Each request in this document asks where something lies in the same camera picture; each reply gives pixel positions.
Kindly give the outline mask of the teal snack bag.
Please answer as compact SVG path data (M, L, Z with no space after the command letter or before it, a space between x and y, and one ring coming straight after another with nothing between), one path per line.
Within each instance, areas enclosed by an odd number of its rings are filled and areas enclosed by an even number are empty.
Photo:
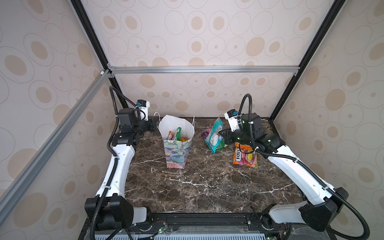
M209 137L205 139L205 142L210 148L210 150L215 153L217 151L216 148L219 143L225 143L224 138L219 134L219 132L224 129L222 120L220 118L217 118L211 128L212 131L209 134Z

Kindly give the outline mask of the green Fox's candy bag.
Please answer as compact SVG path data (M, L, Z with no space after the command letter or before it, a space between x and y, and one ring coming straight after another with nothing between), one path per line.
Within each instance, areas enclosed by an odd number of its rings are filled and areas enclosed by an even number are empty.
M182 128L178 127L177 130L175 131L175 135L174 135L173 140L175 140L175 141L181 140L181 131L182 131Z

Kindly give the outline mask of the pink yellow Fox's fruits bag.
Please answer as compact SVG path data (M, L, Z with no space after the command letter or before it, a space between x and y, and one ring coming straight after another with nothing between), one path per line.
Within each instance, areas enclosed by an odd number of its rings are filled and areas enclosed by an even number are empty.
M169 135L167 137L167 140L173 140L174 139L174 134L172 131L169 132Z

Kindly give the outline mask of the floral paper bag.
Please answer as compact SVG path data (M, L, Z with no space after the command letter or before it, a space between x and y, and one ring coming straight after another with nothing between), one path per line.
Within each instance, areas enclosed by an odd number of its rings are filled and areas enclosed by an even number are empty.
M187 142L167 140L169 132L172 131L175 135L178 127L182 128L181 138L188 139ZM163 139L167 168L184 169L195 135L195 121L189 122L183 118L166 115L160 119L158 130Z

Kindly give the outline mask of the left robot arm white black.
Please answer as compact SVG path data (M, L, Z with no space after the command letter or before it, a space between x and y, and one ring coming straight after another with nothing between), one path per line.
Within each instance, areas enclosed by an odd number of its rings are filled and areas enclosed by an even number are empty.
M116 112L116 123L108 141L111 161L101 187L88 198L85 210L90 218L90 231L127 229L149 221L150 210L133 207L125 198L129 167L140 138L155 131L157 118L148 115L148 107L125 108Z

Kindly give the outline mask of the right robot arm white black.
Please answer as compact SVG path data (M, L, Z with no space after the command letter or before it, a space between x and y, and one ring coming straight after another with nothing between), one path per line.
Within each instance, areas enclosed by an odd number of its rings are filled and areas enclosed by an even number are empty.
M253 152L282 170L305 196L305 200L298 204L268 206L260 214L263 227L270 230L274 224L295 223L306 224L318 232L325 231L343 207L342 201L330 193L333 186L306 170L303 162L278 135L266 134L257 114L239 116L232 109L225 113L225 119L230 127L219 134L227 145L236 144L243 150L255 143Z

